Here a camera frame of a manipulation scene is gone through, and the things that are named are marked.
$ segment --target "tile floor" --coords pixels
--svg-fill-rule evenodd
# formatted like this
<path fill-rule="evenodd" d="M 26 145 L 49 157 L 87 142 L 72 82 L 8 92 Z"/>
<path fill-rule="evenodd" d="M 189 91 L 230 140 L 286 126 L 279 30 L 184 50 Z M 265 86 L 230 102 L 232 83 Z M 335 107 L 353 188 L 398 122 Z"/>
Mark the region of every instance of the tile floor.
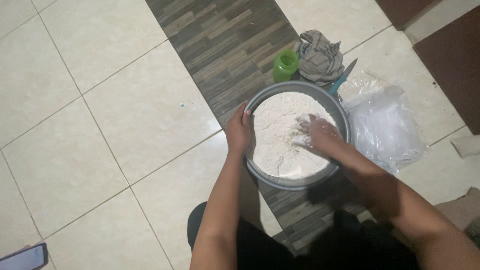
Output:
<path fill-rule="evenodd" d="M 471 133 L 405 35 L 374 0 L 323 2 L 277 0 L 298 33 L 342 40 L 355 73 L 407 91 L 432 146 L 398 177 L 432 203 L 480 187 L 480 158 L 449 141 Z M 0 257 L 44 241 L 48 270 L 187 269 L 186 219 L 227 151 L 144 0 L 0 0 L 0 148 Z M 246 172 L 241 204 L 281 231 Z"/>

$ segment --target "metal bowl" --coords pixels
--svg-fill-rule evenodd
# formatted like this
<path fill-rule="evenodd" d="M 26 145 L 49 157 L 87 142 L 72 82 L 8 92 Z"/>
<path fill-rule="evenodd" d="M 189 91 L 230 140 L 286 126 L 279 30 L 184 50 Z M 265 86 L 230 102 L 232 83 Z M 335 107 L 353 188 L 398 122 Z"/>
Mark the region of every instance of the metal bowl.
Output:
<path fill-rule="evenodd" d="M 251 110 L 253 113 L 258 105 L 260 105 L 260 103 L 265 101 L 267 98 L 283 92 L 303 93 L 309 95 L 318 103 L 320 103 L 335 120 L 338 130 L 345 138 L 346 142 L 350 143 L 350 125 L 348 124 L 348 118 L 342 106 L 338 103 L 338 101 L 335 100 L 335 98 L 333 98 L 333 96 L 328 94 L 327 91 L 311 83 L 288 81 L 269 86 L 255 95 L 247 104 L 245 110 Z M 338 171 L 338 166 L 331 162 L 327 165 L 327 167 L 315 175 L 304 179 L 290 180 L 271 176 L 260 170 L 253 162 L 253 158 L 250 156 L 248 151 L 245 154 L 245 157 L 247 160 L 247 168 L 253 175 L 272 187 L 287 191 L 305 190 L 311 186 L 324 182 L 328 178 L 332 177 L 336 171 Z"/>

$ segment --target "knife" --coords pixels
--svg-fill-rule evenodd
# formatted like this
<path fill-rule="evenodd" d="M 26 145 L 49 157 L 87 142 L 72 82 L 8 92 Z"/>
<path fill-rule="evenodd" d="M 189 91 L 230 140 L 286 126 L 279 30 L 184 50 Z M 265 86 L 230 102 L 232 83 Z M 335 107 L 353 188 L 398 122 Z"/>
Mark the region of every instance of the knife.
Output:
<path fill-rule="evenodd" d="M 338 80 L 332 85 L 332 87 L 330 88 L 330 90 L 328 90 L 328 93 L 330 95 L 333 95 L 335 94 L 335 92 L 337 92 L 338 88 L 340 87 L 340 85 L 344 82 L 347 81 L 347 77 L 348 75 L 350 75 L 350 72 L 352 72 L 352 69 L 353 67 L 355 66 L 355 64 L 357 63 L 357 59 L 355 59 L 346 69 L 345 71 L 343 72 L 343 74 L 340 76 L 340 78 L 338 78 Z"/>

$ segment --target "striped rag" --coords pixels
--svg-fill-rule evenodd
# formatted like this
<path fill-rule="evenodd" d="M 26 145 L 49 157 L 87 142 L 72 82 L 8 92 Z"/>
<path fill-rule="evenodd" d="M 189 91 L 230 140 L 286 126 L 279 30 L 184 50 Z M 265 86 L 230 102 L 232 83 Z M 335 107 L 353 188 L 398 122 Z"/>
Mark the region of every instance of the striped rag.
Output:
<path fill-rule="evenodd" d="M 307 41 L 297 42 L 293 48 L 299 58 L 300 80 L 325 86 L 343 74 L 343 55 L 339 51 L 341 41 L 330 43 L 317 30 L 303 32 L 300 37 Z"/>

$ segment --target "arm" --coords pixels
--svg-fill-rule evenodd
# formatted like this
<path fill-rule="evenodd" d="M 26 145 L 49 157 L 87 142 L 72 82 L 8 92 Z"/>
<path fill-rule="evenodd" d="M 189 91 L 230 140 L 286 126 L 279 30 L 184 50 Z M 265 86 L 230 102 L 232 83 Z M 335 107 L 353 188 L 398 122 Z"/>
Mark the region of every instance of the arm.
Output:
<path fill-rule="evenodd" d="M 480 252 L 465 234 L 413 189 L 345 143 L 335 127 L 315 116 L 301 125 L 314 150 L 342 164 L 372 213 L 389 220 L 414 244 L 423 269 L 480 267 Z"/>
<path fill-rule="evenodd" d="M 191 270 L 237 268 L 240 168 L 250 142 L 250 111 L 242 104 L 227 125 L 228 154 L 208 198 L 193 246 Z"/>

